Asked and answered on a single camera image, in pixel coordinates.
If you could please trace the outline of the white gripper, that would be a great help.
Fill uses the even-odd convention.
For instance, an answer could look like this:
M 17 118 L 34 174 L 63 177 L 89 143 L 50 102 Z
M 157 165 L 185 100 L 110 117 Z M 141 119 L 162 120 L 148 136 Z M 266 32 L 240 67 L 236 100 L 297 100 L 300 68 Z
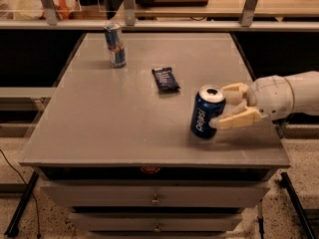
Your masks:
M 264 118 L 284 119 L 292 113 L 293 91 L 283 77 L 259 78 L 249 87 L 244 83 L 235 83 L 221 89 L 226 102 L 237 106 L 211 119 L 208 123 L 210 127 L 216 129 L 246 127 Z

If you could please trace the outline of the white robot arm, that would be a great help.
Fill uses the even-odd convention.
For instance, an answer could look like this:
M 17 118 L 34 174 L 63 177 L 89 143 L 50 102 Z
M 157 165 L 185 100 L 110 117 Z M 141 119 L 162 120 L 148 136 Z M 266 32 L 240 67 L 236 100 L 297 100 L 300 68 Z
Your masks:
M 217 129 L 244 127 L 260 120 L 280 120 L 290 114 L 319 115 L 319 72 L 259 78 L 251 85 L 236 83 L 222 88 L 231 110 L 211 119 Z

